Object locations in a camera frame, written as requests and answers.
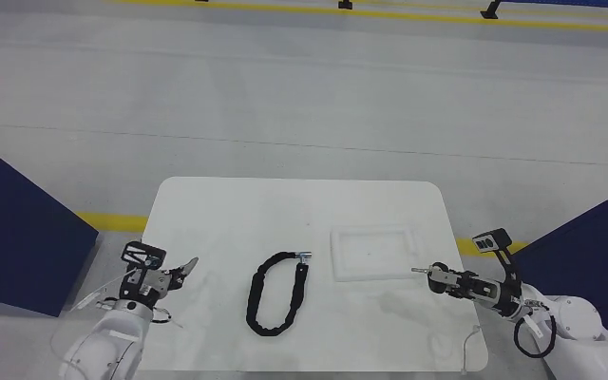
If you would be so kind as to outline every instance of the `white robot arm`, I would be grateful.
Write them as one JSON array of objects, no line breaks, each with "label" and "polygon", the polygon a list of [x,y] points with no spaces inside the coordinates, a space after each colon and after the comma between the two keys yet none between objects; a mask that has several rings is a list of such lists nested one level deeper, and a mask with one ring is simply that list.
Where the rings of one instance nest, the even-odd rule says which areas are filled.
[{"label": "white robot arm", "polygon": [[[514,341],[528,357],[543,358],[558,380],[608,379],[608,331],[587,300],[575,296],[545,296],[523,284],[507,247],[511,238],[504,229],[473,238],[480,252],[494,252],[506,273],[503,282],[456,272],[441,262],[428,269],[429,288],[437,294],[466,298],[515,323]],[[519,330],[526,324],[541,352],[526,351],[519,343]]]},{"label": "white robot arm", "polygon": [[124,247],[122,259],[128,262],[119,298],[101,303],[109,311],[90,334],[78,339],[67,351],[61,375],[66,380],[128,380],[142,361],[143,344],[154,306],[169,291],[181,288],[199,259],[172,270],[160,270],[166,252],[132,241]]}]

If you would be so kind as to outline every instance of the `white cable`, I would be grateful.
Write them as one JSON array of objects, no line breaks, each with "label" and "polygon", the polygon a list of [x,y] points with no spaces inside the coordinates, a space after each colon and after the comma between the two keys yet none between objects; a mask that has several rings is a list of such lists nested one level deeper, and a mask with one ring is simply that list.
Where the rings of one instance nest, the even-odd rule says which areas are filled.
[{"label": "white cable", "polygon": [[67,316],[72,313],[74,310],[78,309],[81,310],[82,308],[84,308],[86,305],[88,305],[93,299],[97,298],[98,295],[100,295],[101,293],[99,293],[99,291],[103,288],[105,288],[106,286],[108,286],[109,284],[111,284],[114,281],[118,281],[119,279],[124,278],[125,276],[128,276],[130,274],[132,274],[133,272],[137,271],[138,269],[135,268],[127,273],[125,273],[124,275],[120,275],[116,278],[113,278],[109,281],[107,281],[104,285],[100,286],[99,288],[95,289],[93,292],[89,293],[85,298],[83,298],[82,300],[80,300],[80,302],[78,302],[74,307],[72,307],[69,311],[67,311],[67,313],[63,316],[63,320],[62,323],[59,327],[57,327],[57,329],[55,329],[55,331],[53,332],[53,334],[50,336],[50,339],[48,340],[48,344],[50,345],[50,351],[52,352],[52,354],[62,363],[68,365],[69,367],[72,367],[73,369],[75,369],[77,372],[79,372],[83,378],[85,380],[88,380],[88,377],[86,376],[86,373],[78,366],[76,366],[74,363],[72,363],[69,360],[65,360],[65,358],[60,355],[55,348],[53,347],[53,338],[55,337],[55,334],[60,331],[64,325],[66,324],[67,321]]},{"label": "white cable", "polygon": [[119,275],[116,278],[113,278],[109,281],[107,281],[104,285],[100,286],[99,288],[95,289],[93,292],[89,293],[85,298],[81,299],[80,302],[78,302],[74,307],[72,307],[69,312],[67,312],[68,314],[73,312],[75,309],[82,309],[84,306],[88,305],[89,302],[91,302],[93,299],[97,298],[97,296],[99,296],[101,293],[98,294],[98,292],[105,288],[106,286],[108,286],[109,284],[111,284],[114,281],[118,281],[119,279],[122,279],[125,276],[128,276],[130,274],[132,274],[133,272],[137,271],[138,268],[135,268],[127,273],[125,273],[124,275]]},{"label": "white cable", "polygon": [[174,325],[176,325],[180,329],[183,329],[183,326],[180,323],[176,322],[176,320],[173,318],[173,315],[171,315],[171,313],[168,310],[166,310],[165,308],[157,308],[155,306],[154,307],[154,311],[155,312],[165,313],[167,315],[167,320],[169,321],[168,323],[173,323]]},{"label": "white cable", "polygon": [[470,338],[471,336],[480,332],[481,330],[482,330],[482,327],[480,325],[473,326],[473,331],[466,337],[465,343],[463,343],[463,368],[460,371],[460,374],[462,376],[466,375],[466,341],[468,340],[468,338]]}]

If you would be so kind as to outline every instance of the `table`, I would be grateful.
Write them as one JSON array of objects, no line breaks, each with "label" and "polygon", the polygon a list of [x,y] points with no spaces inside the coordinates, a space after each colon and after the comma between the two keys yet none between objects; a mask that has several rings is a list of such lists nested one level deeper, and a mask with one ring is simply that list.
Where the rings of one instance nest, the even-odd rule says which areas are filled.
[{"label": "table", "polygon": [[[200,257],[184,287],[159,303],[174,324],[152,326],[140,370],[459,371],[478,324],[469,301],[413,279],[336,282],[336,226],[414,225],[425,265],[463,266],[439,189],[428,182],[171,178],[160,187],[142,241],[167,251],[164,268]],[[312,251],[294,325],[261,337],[245,322],[251,278],[279,251]],[[258,321],[282,323],[295,260],[266,276]],[[467,369],[487,363],[483,334]]]}]

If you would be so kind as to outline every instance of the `concrete floor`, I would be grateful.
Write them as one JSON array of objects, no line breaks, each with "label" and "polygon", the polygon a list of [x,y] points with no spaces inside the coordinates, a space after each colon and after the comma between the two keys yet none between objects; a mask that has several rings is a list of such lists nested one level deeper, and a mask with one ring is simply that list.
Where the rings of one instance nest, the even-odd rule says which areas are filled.
[{"label": "concrete floor", "polygon": [[[0,156],[76,211],[147,215],[171,176],[431,181],[457,237],[504,227],[533,240],[606,199],[607,66],[597,32],[8,1]],[[132,238],[103,234],[80,295],[121,272],[115,255]],[[469,377],[549,376],[513,347],[511,325],[479,314],[490,359]],[[98,317],[74,316],[83,330]],[[3,379],[56,378],[58,322],[32,318],[0,319],[14,342]],[[78,330],[58,333],[58,347]]]}]

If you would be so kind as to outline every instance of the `yellow stripe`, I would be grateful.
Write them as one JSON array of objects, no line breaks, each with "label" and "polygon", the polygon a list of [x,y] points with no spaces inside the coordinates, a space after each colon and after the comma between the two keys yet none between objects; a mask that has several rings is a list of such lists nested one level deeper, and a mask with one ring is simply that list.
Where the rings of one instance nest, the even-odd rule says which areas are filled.
[{"label": "yellow stripe", "polygon": [[[139,215],[102,214],[102,213],[76,213],[82,220],[96,230],[142,233],[145,230],[147,217]],[[470,238],[456,238],[458,251],[463,256],[494,257],[492,254],[480,254]],[[511,253],[523,248],[526,243],[514,241]]]},{"label": "yellow stripe", "polygon": [[76,213],[82,220],[87,222],[96,230],[120,231],[120,232],[143,232],[147,217],[138,215],[100,214],[100,213]]},{"label": "yellow stripe", "polygon": [[[456,245],[458,246],[458,252],[460,252],[461,256],[496,257],[496,255],[492,253],[480,254],[470,238],[457,237]],[[514,254],[526,245],[527,243],[523,241],[513,241],[513,244],[509,247],[509,252]]]},{"label": "yellow stripe", "polygon": [[[417,3],[401,3],[394,1],[382,0],[351,0],[353,4],[389,6],[389,7],[408,7],[408,8],[423,8],[429,10],[465,10],[465,11],[480,11],[486,10],[487,7],[463,7],[463,6],[445,6],[439,4],[417,4]],[[561,10],[524,10],[524,9],[502,9],[499,13],[517,13],[517,14],[538,14],[543,16],[568,16],[568,17],[592,17],[592,18],[608,18],[606,13],[590,13],[590,12],[572,12]]]},{"label": "yellow stripe", "polygon": [[390,18],[401,20],[415,21],[435,21],[442,23],[455,24],[478,24],[492,25],[503,27],[523,27],[523,28],[545,28],[545,29],[569,29],[569,30],[593,30],[593,31],[608,31],[608,25],[583,25],[571,24],[552,21],[525,21],[525,20],[486,20],[479,17],[458,17],[458,16],[442,16],[432,14],[417,14],[417,13],[402,13],[376,10],[345,10],[345,9],[325,9],[314,7],[291,7],[278,5],[262,5],[262,4],[239,4],[239,3],[215,3],[201,2],[195,0],[112,0],[118,3],[145,4],[154,6],[185,6],[185,7],[204,7],[225,10],[263,10],[263,11],[281,11],[293,13],[309,13],[309,14],[339,14],[355,17],[374,17],[374,18]]}]

